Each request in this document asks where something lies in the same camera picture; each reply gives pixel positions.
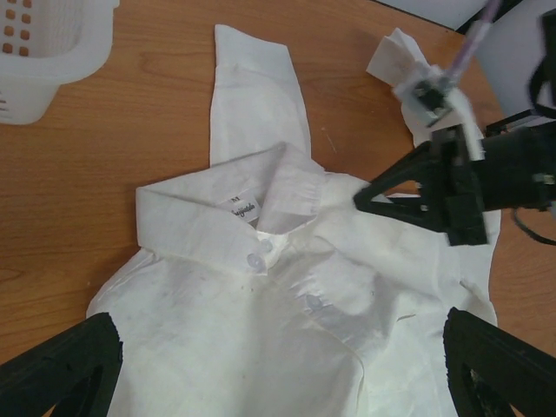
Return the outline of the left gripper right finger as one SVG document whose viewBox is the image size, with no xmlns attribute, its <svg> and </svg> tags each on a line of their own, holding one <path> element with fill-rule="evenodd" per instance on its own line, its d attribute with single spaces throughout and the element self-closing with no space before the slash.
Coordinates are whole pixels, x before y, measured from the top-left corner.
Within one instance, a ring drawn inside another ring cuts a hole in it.
<svg viewBox="0 0 556 417">
<path fill-rule="evenodd" d="M 457 308 L 443 331 L 447 384 L 459 416 L 554 416 L 555 358 Z"/>
</svg>

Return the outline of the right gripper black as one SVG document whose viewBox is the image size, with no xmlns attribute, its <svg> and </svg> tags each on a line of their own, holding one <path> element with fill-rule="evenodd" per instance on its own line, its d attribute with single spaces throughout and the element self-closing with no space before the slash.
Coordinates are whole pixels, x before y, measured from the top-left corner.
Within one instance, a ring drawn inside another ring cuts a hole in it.
<svg viewBox="0 0 556 417">
<path fill-rule="evenodd" d="M 418 196 L 385 197 L 403 182 L 427 180 L 428 202 Z M 460 125 L 436 130 L 425 142 L 375 177 L 354 196 L 361 212 L 446 235 L 455 246 L 488 243 L 484 202 Z"/>
</svg>

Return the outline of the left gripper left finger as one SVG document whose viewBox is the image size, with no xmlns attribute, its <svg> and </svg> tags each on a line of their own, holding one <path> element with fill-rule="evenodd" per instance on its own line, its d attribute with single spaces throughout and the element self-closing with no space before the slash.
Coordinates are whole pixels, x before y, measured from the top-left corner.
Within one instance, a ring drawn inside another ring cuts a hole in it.
<svg viewBox="0 0 556 417">
<path fill-rule="evenodd" d="M 1 415 L 106 416 L 122 363 L 114 322 L 94 314 L 1 365 Z"/>
</svg>

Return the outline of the white button-up shirt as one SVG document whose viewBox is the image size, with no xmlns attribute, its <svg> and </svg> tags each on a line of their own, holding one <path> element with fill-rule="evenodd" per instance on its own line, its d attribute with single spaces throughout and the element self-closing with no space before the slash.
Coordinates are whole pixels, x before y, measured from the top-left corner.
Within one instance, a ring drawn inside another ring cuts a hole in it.
<svg viewBox="0 0 556 417">
<path fill-rule="evenodd" d="M 450 308 L 489 322 L 488 242 L 358 211 L 310 155 L 282 44 L 215 26 L 210 166 L 136 191 L 139 252 L 92 299 L 123 343 L 112 416 L 452 416 Z"/>
</svg>

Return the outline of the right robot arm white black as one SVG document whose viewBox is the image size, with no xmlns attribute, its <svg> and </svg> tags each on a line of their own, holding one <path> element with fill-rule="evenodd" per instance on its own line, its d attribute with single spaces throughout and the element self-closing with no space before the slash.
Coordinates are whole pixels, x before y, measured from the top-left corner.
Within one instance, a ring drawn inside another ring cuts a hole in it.
<svg viewBox="0 0 556 417">
<path fill-rule="evenodd" d="M 474 129 L 472 113 L 456 101 L 456 87 L 487 34 L 496 1 L 486 5 L 451 67 L 440 73 L 418 64 L 394 93 L 432 131 L 397 163 L 354 196 L 361 212 L 442 233 L 452 246 L 488 243 L 485 214 L 511 209 L 514 223 L 546 245 L 518 217 L 519 209 L 555 210 L 555 108 L 539 103 L 544 85 L 555 85 L 555 12 L 540 17 L 545 55 L 533 72 L 528 94 L 533 112 L 547 121 L 506 130 Z"/>
</svg>

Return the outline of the white perforated plastic basket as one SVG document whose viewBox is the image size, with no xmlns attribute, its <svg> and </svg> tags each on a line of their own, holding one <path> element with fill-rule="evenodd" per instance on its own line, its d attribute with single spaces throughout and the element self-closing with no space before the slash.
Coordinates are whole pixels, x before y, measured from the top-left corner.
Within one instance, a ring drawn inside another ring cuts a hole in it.
<svg viewBox="0 0 556 417">
<path fill-rule="evenodd" d="M 113 0 L 1 2 L 1 123 L 41 119 L 60 86 L 97 72 L 113 43 Z"/>
</svg>

